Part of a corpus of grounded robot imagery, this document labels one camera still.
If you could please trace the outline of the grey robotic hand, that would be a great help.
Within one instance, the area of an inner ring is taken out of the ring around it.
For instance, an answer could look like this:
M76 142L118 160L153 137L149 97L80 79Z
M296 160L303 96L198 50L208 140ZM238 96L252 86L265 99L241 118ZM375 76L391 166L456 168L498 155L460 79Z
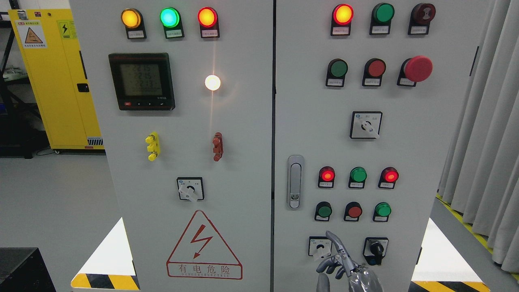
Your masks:
M329 292L330 280L328 274L332 274L336 268L339 268L335 275L335 279L340 280L345 275L348 277L349 292L382 292L381 285L377 275L367 266L359 265L352 260L345 245L341 239L332 233L326 231L326 237L335 246L336 254L321 261L316 272L319 273L317 278L317 292Z

